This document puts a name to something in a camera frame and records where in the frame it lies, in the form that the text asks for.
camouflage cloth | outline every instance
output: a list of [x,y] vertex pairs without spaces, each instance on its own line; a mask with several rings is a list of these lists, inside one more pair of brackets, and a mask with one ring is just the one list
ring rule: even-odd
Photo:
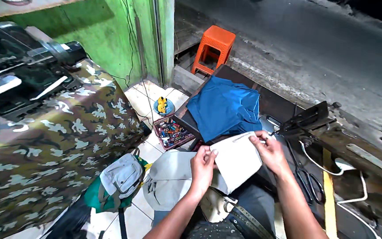
[[91,60],[83,87],[20,122],[0,117],[0,238],[54,220],[143,129],[116,81]]

asphalt road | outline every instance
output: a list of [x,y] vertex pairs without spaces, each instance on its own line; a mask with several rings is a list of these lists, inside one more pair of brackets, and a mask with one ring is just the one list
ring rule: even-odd
[[340,101],[349,113],[382,125],[381,29],[306,0],[177,2],[301,59],[310,79],[295,77],[291,87],[316,100]]

wooden table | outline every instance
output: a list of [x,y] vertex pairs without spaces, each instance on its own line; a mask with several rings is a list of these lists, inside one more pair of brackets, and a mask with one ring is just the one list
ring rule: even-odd
[[[252,81],[251,79],[245,77],[244,75],[236,72],[226,65],[221,65],[213,73],[214,76],[224,79],[229,79],[234,83],[242,83],[251,89],[255,89],[259,92],[259,113],[263,115],[269,115],[276,119],[279,123],[289,120],[294,115],[294,103],[286,100],[285,98],[279,96],[278,94],[272,92],[271,90],[259,85],[258,83]],[[197,89],[193,95],[189,97],[185,103],[175,112],[173,119],[180,124],[183,128],[187,129],[189,132],[193,133],[197,139],[202,140],[201,134],[199,133],[197,123],[192,117],[191,113],[188,111],[186,105],[188,101],[197,95],[204,85],[210,80],[206,79],[205,82]],[[296,113],[303,111],[301,107],[297,107]],[[217,137],[206,144],[211,145],[218,142],[227,136]],[[300,160],[304,168],[315,175],[315,177],[323,184],[323,174],[322,170],[319,169],[315,164],[310,162],[310,160],[303,154],[300,143],[297,141],[290,140],[291,148],[288,148],[286,144],[283,143],[283,149],[285,157],[289,163],[292,171],[295,169],[290,151],[293,150],[294,155],[297,160]],[[313,156],[316,160],[317,158],[322,158],[322,147],[317,147],[313,145],[308,149],[308,153]],[[256,183],[263,185],[266,189],[271,191],[274,197],[277,196],[276,193],[276,182],[273,174],[266,166],[256,173],[252,178]],[[324,207],[323,205],[313,204],[309,205],[316,219],[324,227]],[[371,233],[368,233],[368,228],[366,228],[360,221],[350,215],[347,211],[340,207],[336,207],[336,217],[337,217],[337,230],[338,237],[343,238],[373,238]]]

green bag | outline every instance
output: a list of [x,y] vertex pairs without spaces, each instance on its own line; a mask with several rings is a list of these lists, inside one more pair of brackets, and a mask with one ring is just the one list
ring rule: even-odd
[[[144,169],[143,174],[145,174],[146,170],[148,170],[149,166],[151,166],[151,165],[149,165],[147,163],[147,161],[141,159],[138,154],[135,154],[134,156],[138,160],[138,163],[143,167],[143,169]],[[87,190],[84,194],[84,199],[85,199],[86,205],[88,205],[89,207],[95,208],[96,213],[118,212],[119,208],[127,207],[132,203],[132,198],[135,196],[135,194],[139,191],[140,188],[141,188],[141,185],[136,188],[134,193],[132,193],[130,196],[128,196],[126,198],[119,199],[117,197],[115,199],[114,196],[116,196],[116,194],[109,195],[105,191],[103,185],[101,184],[100,177],[97,177],[91,183],[91,185],[87,188]]]

green wall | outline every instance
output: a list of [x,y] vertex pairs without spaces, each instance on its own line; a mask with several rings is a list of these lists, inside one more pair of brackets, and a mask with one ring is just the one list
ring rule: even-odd
[[[134,31],[129,40],[127,10]],[[141,80],[138,43],[135,37],[135,12],[140,18],[148,75],[157,77],[157,59],[152,33],[150,0],[84,0],[31,13],[2,17],[22,27],[35,26],[59,43],[78,41],[92,59],[110,74],[127,78],[130,83]],[[125,81],[117,79],[122,89]]]
[[162,35],[165,84],[171,85],[174,66],[175,0],[159,0],[160,31]]

